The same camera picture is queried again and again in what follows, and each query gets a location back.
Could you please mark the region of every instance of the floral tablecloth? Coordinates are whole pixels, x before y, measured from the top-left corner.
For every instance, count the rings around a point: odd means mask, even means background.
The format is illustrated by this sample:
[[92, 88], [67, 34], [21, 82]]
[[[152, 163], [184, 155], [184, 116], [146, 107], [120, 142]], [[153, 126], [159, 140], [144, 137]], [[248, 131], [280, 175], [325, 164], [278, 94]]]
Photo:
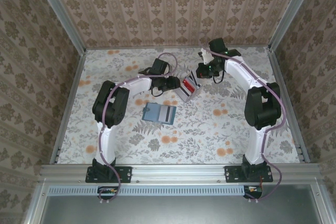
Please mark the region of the floral tablecloth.
[[[274, 81], [266, 48], [237, 48], [249, 66], [265, 80]], [[97, 150], [97, 125], [91, 112], [101, 84], [119, 82], [152, 66], [161, 52], [178, 58], [175, 73], [184, 78], [196, 69], [201, 59], [199, 48], [88, 50], [75, 102], [59, 155], [58, 164], [90, 164]], [[174, 59], [163, 56], [171, 65]], [[120, 123], [116, 146], [118, 164], [226, 164], [241, 163], [249, 137], [244, 118], [246, 94], [225, 74], [215, 84], [203, 79], [198, 96], [184, 103], [173, 92], [153, 97], [150, 91], [130, 97], [124, 120]], [[177, 107], [173, 125], [142, 121], [147, 102]], [[266, 156], [275, 163], [298, 163], [288, 124], [271, 132]]]

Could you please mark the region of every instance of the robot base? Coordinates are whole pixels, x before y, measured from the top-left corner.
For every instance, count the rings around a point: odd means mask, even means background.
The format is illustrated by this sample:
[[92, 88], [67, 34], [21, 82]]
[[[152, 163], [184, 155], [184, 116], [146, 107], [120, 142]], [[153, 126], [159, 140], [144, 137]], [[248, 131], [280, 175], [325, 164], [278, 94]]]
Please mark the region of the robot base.
[[245, 155], [243, 156], [243, 163], [235, 166], [225, 166], [225, 179], [227, 183], [240, 182], [273, 182], [271, 168], [263, 162], [258, 165], [251, 165]]
[[[115, 166], [116, 160], [111, 163], [111, 166], [116, 169], [122, 183], [130, 183], [132, 178], [131, 166]], [[86, 172], [86, 183], [118, 183], [118, 179], [110, 167], [102, 165], [94, 158], [92, 166]]]

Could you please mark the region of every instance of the metal frame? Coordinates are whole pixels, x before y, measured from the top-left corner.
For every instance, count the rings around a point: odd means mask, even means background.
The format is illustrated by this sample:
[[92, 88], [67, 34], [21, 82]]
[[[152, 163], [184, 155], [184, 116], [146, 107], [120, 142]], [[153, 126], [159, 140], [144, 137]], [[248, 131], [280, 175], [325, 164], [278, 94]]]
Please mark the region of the metal frame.
[[[100, 186], [49, 186], [50, 196], [99, 196]], [[127, 185], [120, 188], [118, 196], [243, 196], [244, 186], [143, 186]], [[101, 196], [111, 196], [102, 192]]]
[[84, 42], [82, 41], [80, 35], [77, 33], [76, 27], [73, 25], [70, 16], [67, 14], [63, 4], [60, 0], [48, 0], [48, 2], [54, 10], [59, 21], [61, 22], [63, 28], [67, 32], [73, 45], [77, 49], [79, 55], [83, 55], [85, 52]]
[[[224, 166], [216, 165], [129, 165], [133, 167], [132, 181], [128, 186], [218, 186], [255, 185], [257, 183], [226, 183]], [[311, 185], [322, 223], [334, 222], [334, 212], [328, 193], [325, 190], [318, 164], [277, 164], [282, 172], [282, 185]], [[44, 165], [41, 177], [33, 196], [25, 224], [38, 224], [41, 221], [50, 186], [116, 186], [117, 184], [86, 184], [88, 165]], [[272, 168], [275, 185], [279, 173]]]
[[[239, 45], [232, 44], [229, 48], [249, 48], [249, 47], [267, 47], [267, 44], [249, 44], [249, 45]], [[170, 49], [170, 48], [201, 48], [199, 44], [195, 45], [175, 45], [175, 46], [132, 46], [132, 47], [88, 47], [86, 50], [121, 50], [121, 49]]]
[[288, 120], [288, 124], [291, 130], [293, 139], [300, 146], [300, 149], [303, 155], [303, 161], [309, 163], [310, 158], [308, 156], [306, 146], [304, 145], [304, 141], [301, 135], [299, 124], [298, 124], [298, 121], [296, 120], [294, 109], [290, 102], [289, 94], [287, 92], [286, 84], [281, 74], [281, 70], [279, 67], [277, 57], [273, 49], [269, 49], [267, 51], [267, 54], [268, 54], [269, 61], [271, 63], [271, 67], [273, 70], [275, 80], [279, 84], [279, 87], [280, 87], [281, 100], [287, 112], [287, 120]]
[[65, 110], [64, 110], [62, 121], [61, 121], [61, 124], [59, 126], [58, 134], [57, 134], [57, 137], [56, 137], [54, 149], [52, 151], [53, 153], [52, 153], [51, 158], [50, 158], [50, 162], [49, 162], [50, 164], [54, 164], [54, 163], [57, 162], [56, 159], [59, 155], [59, 152], [60, 152], [63, 140], [64, 140], [65, 132], [67, 130], [69, 118], [70, 118], [70, 115], [71, 115], [71, 109], [72, 109], [72, 106], [74, 104], [78, 84], [79, 84], [80, 77], [81, 77], [81, 74], [82, 74], [83, 68], [84, 68], [85, 58], [86, 58], [86, 55], [83, 54], [80, 57], [78, 65], [77, 65], [77, 70], [76, 70], [76, 74], [75, 74], [75, 77], [74, 77], [74, 81], [72, 82], [72, 86], [71, 86], [71, 90], [70, 90], [70, 93], [69, 93], [67, 105], [66, 105]]
[[296, 13], [298, 12], [302, 2], [303, 0], [291, 0], [289, 2], [288, 7], [269, 42], [269, 45], [272, 49], [275, 50], [278, 47], [290, 23], [293, 21]]

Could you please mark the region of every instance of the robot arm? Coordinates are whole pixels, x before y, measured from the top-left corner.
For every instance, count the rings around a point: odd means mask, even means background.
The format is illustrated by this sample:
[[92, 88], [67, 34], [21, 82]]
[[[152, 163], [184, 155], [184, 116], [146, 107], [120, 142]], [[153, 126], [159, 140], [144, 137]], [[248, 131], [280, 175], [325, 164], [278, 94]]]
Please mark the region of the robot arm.
[[[227, 72], [244, 89], [247, 93], [244, 114], [246, 121], [251, 127], [249, 145], [244, 155], [243, 163], [246, 162], [248, 167], [263, 164], [264, 159], [261, 156], [261, 149], [264, 133], [266, 129], [275, 125], [276, 120], [280, 118], [280, 104], [265, 87], [255, 80], [250, 72], [255, 76], [258, 75], [247, 66], [241, 57], [241, 54], [236, 49], [228, 50], [221, 38], [210, 41], [209, 47], [211, 51], [229, 56], [230, 58], [226, 59], [214, 56], [204, 49], [201, 49], [199, 55], [203, 58], [204, 62], [198, 64], [198, 69], [196, 71], [197, 77], [211, 78], [219, 76], [220, 71], [223, 71], [224, 76], [224, 72]], [[248, 72], [242, 64], [248, 67], [250, 72]], [[258, 79], [263, 83], [267, 83], [260, 77]], [[280, 96], [279, 86], [275, 82], [268, 83], [267, 86]]]
[[[141, 93], [143, 91], [152, 90], [157, 88], [158, 90], [165, 92], [167, 90], [176, 89], [180, 87], [180, 80], [177, 77], [160, 77], [164, 74], [168, 63], [155, 59], [151, 68], [147, 68], [141, 71], [140, 74], [148, 75], [149, 77], [141, 76], [134, 78], [131, 81], [119, 86], [113, 93], [106, 110], [105, 115], [105, 128], [101, 136], [101, 150], [107, 163], [114, 165], [115, 163], [115, 139], [118, 129], [118, 124], [124, 118], [128, 97]], [[107, 98], [111, 90], [115, 87], [115, 83], [111, 81], [105, 81], [98, 93], [97, 99], [94, 102], [92, 112], [95, 114], [94, 119], [97, 121], [98, 133], [101, 132], [102, 114], [103, 108], [107, 102]], [[99, 150], [97, 149], [96, 156], [93, 160], [94, 164], [104, 165], [104, 161], [101, 158]]]

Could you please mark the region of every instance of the patterned wall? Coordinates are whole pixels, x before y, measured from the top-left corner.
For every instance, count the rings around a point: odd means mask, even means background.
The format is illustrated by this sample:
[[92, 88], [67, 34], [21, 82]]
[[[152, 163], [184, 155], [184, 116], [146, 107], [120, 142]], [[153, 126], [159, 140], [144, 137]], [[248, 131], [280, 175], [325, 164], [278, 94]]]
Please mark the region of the patterned wall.
[[19, 223], [79, 60], [47, 0], [0, 0], [0, 223]]
[[304, 0], [276, 54], [310, 157], [336, 202], [336, 0]]
[[197, 45], [201, 31], [229, 44], [267, 44], [289, 1], [62, 0], [89, 48]]

